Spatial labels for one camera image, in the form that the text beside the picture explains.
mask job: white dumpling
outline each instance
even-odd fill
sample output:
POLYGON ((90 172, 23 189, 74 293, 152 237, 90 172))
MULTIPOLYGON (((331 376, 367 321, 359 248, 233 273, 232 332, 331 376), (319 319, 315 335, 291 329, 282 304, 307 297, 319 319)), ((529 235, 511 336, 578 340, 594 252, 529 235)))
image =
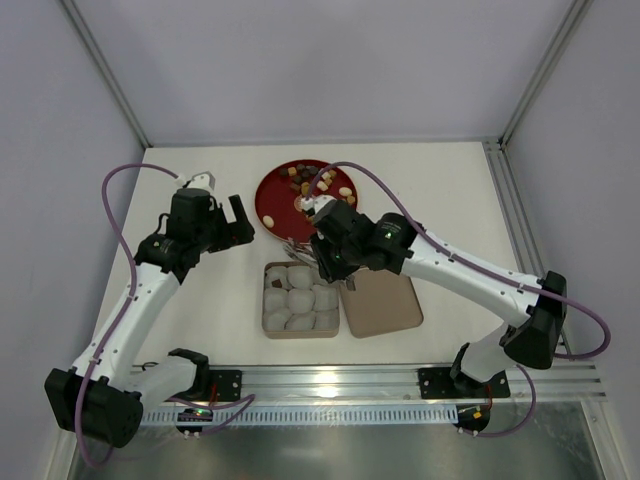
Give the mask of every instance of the white dumpling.
POLYGON ((274 312, 287 306, 288 292, 283 288, 267 288, 264 291, 264 311, 274 312))
POLYGON ((271 267, 265 273, 264 288, 284 288, 290 290, 291 285, 287 280, 287 267, 271 267))
POLYGON ((287 305, 293 314, 307 313, 313 310, 315 300, 316 296, 311 290, 294 288, 289 292, 287 305))
POLYGON ((313 330, 313 324, 316 320, 316 314, 314 312, 303 313, 301 315, 294 315, 287 322, 285 330, 292 330, 296 332, 304 332, 313 330))
POLYGON ((311 276, 313 277, 313 283, 316 285, 323 285, 325 287, 329 285, 329 282, 320 276, 320 271, 317 268, 311 269, 311 276))
POLYGON ((314 330, 335 330, 340 325, 340 313, 338 309, 316 313, 314 330))
POLYGON ((313 286, 311 269, 304 265, 289 267, 287 269, 287 278, 293 288, 309 290, 313 286))
POLYGON ((323 312, 338 308, 338 290, 336 288, 314 285, 313 293, 316 297, 316 303, 313 309, 316 312, 323 312))
POLYGON ((281 332, 291 318, 291 311, 288 308, 280 308, 275 312, 264 314, 264 329, 268 332, 281 332))

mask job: white wall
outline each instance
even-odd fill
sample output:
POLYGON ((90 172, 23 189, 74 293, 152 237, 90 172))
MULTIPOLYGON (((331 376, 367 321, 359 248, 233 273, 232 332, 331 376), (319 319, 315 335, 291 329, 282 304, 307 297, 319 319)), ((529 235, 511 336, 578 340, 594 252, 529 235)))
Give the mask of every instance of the white wall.
POLYGON ((498 136, 571 0, 76 0, 153 144, 498 136))
MULTIPOLYGON (((0 476, 41 475, 56 432, 43 389, 90 338, 115 241, 102 177, 140 161, 60 8, 0 2, 0 476)), ((122 216, 134 177, 114 181, 122 216)))
MULTIPOLYGON (((598 359, 640 453, 640 2, 596 1, 510 147, 550 267, 609 321, 598 359)), ((600 341, 569 322, 575 348, 600 341)))

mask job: white table surface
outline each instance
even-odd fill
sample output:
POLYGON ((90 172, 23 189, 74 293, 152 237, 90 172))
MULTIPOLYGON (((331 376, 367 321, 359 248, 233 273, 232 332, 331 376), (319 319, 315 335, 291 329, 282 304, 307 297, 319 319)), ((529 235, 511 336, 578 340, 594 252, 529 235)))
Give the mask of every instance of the white table surface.
MULTIPOLYGON (((265 264, 287 260, 281 243, 261 226, 253 200, 263 176, 296 159, 350 160, 380 176, 413 216, 449 243, 497 265, 515 269, 497 195, 480 143, 287 145, 157 148, 144 162, 187 176, 211 171, 215 194, 233 218, 227 197, 240 194, 256 229, 253 243, 204 255, 151 329, 137 363, 160 361, 182 347, 209 356, 212 364, 374 364, 451 362, 460 346, 501 324, 492 313, 436 285, 414 280, 425 320, 415 329, 356 339, 341 311, 340 333, 332 339, 270 340, 262 332, 265 264)), ((360 194, 359 210, 376 221, 395 207, 362 174, 349 171, 360 194)), ((168 212, 175 191, 171 179, 142 170, 124 226, 135 252, 168 212)), ((121 251, 116 255, 98 326, 113 308, 128 279, 121 251)))

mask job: red tray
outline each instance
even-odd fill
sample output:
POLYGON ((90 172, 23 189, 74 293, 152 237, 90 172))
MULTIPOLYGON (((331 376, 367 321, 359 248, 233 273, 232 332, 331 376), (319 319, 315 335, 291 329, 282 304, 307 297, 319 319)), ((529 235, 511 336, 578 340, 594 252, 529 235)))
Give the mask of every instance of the red tray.
MULTIPOLYGON (((307 221, 304 214, 298 212, 294 206, 296 198, 299 197, 300 194, 291 190, 291 178, 281 177, 279 173, 282 168, 295 167, 300 163, 318 167, 318 169, 329 165, 327 162, 321 160, 294 160, 283 163, 279 167, 271 170, 260 182, 256 190, 255 206, 260 224, 269 233, 281 240, 293 238, 300 243, 309 243, 309 237, 315 233, 316 229, 307 221), (273 228, 267 228, 262 223, 262 217, 265 215, 273 218, 273 228)), ((356 203, 353 204, 353 207, 357 208, 359 197, 353 180, 351 180, 343 170, 336 168, 335 171, 338 175, 333 179, 329 190, 322 192, 316 188, 313 194, 331 195, 340 199, 343 197, 340 196, 338 190, 342 187, 349 187, 353 192, 353 196, 356 197, 356 203)))

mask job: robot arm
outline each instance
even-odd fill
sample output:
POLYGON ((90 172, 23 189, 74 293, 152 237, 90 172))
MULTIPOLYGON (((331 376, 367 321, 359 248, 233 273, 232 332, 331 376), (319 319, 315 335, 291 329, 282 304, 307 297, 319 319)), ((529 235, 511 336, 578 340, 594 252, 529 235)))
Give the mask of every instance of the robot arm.
MULTIPOLYGON (((515 363, 537 369, 551 366, 566 312, 560 302, 505 285, 444 255, 400 214, 387 213, 373 223, 345 202, 328 196, 304 201, 303 209, 314 216, 318 233, 311 238, 311 246, 322 278, 342 280, 361 267, 385 269, 436 283, 504 320, 502 328, 461 348, 451 369, 460 391, 483 388, 494 375, 515 363)), ((544 279, 512 272, 466 254, 431 233, 430 237, 450 252, 512 278, 520 287, 565 292, 564 277, 554 272, 544 279)))
MULTIPOLYGON (((176 349, 158 366, 130 375, 142 343, 155 319, 189 270, 204 252, 214 253, 253 241, 240 197, 229 202, 236 221, 229 223, 213 197, 214 179, 206 172, 195 175, 171 201, 166 232, 158 231, 140 243, 135 256, 138 277, 135 295, 109 337, 91 374, 84 400, 82 428, 90 437, 115 447, 123 447, 135 435, 143 411, 180 394, 198 398, 210 386, 209 360, 189 350, 176 349)), ((109 318, 96 336, 104 338, 130 295, 127 285, 109 318)), ((86 375, 97 341, 92 342, 73 362, 71 369, 53 369, 45 390, 58 425, 74 431, 73 415, 78 390, 86 375)))

